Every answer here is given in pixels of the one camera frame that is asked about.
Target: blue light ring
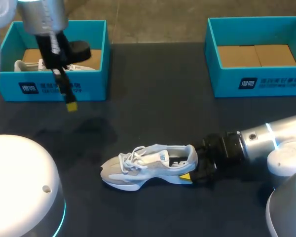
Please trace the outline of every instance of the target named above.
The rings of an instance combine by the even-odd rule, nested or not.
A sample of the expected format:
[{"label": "blue light ring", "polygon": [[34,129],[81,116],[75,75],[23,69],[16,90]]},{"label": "blue light ring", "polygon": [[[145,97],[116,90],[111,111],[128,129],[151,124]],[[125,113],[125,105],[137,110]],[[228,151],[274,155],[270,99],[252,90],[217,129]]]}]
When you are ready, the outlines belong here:
[{"label": "blue light ring", "polygon": [[58,232],[60,231],[61,226],[63,225],[64,219],[65,219],[65,214],[66,214],[66,201],[65,201],[65,207],[64,207],[63,218],[62,218],[62,220],[61,220],[61,222],[60,222],[60,225],[59,225],[58,229],[56,230],[55,234],[54,234],[52,237],[56,237],[56,235],[57,235]]},{"label": "blue light ring", "polygon": [[271,135],[271,139],[272,139],[274,148],[277,150],[278,149],[278,146],[277,146],[275,135],[274,135],[274,132],[273,132],[273,130],[271,128],[271,125],[269,123],[266,123],[265,126],[267,127],[267,130],[269,131],[269,133]]}]

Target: sneaker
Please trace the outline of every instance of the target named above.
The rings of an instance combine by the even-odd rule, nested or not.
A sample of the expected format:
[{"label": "sneaker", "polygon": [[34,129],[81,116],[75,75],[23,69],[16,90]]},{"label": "sneaker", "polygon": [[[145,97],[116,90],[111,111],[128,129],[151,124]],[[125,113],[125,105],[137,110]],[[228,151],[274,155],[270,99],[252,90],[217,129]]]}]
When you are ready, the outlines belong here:
[{"label": "sneaker", "polygon": [[[45,67],[44,61],[40,59],[38,63],[25,63],[22,60],[17,60],[14,63],[15,72],[41,72],[50,71]],[[90,67],[84,67],[79,65],[70,64],[67,65],[65,71],[95,71],[95,69]]]},{"label": "sneaker", "polygon": [[132,153],[121,153],[105,162],[101,166],[101,177],[112,187],[125,191],[136,191],[151,178],[172,184],[191,184],[179,176],[193,171],[197,161],[192,145],[137,147]]}]

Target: black table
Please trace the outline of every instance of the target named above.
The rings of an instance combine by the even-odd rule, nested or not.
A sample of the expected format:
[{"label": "black table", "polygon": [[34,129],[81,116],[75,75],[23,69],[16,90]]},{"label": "black table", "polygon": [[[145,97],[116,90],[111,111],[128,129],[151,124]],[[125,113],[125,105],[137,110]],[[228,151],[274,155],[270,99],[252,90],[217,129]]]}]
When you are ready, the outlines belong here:
[{"label": "black table", "polygon": [[292,115],[296,97],[215,99],[202,43],[113,45],[108,100],[81,102],[76,113],[0,96],[0,134],[31,138],[55,159],[68,237],[268,237],[263,181],[208,189],[152,180],[127,193],[104,185],[99,167],[136,146],[197,143]]}]

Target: box logo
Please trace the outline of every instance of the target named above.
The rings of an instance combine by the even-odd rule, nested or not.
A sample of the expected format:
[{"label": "box logo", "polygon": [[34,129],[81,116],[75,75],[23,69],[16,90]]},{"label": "box logo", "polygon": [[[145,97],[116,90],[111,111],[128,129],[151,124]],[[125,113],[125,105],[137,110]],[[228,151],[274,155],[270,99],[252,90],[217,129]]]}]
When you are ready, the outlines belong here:
[{"label": "box logo", "polygon": [[296,78],[262,78],[259,88],[292,88],[296,87]]},{"label": "box logo", "polygon": [[253,89],[257,80],[257,78],[242,78],[238,89]]},{"label": "box logo", "polygon": [[20,82],[19,86],[23,94],[38,94],[38,89],[34,82]]},{"label": "box logo", "polygon": [[163,153],[160,153],[160,160],[166,160],[166,157],[164,156]]}]

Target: white robot body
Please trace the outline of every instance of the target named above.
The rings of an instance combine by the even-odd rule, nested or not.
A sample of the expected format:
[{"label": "white robot body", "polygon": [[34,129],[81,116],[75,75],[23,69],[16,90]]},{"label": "white robot body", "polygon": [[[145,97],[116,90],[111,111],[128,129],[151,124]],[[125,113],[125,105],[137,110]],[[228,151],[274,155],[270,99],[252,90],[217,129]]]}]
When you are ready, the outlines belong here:
[{"label": "white robot body", "polygon": [[0,135],[0,237],[55,237],[65,211],[50,154],[30,139]]},{"label": "white robot body", "polygon": [[296,140],[283,142],[272,151],[267,157],[267,167],[275,188],[296,174]]},{"label": "white robot body", "polygon": [[296,237],[296,174],[275,189],[265,215],[272,237]]},{"label": "white robot body", "polygon": [[0,28],[12,21],[17,2],[17,0],[0,0]]}]

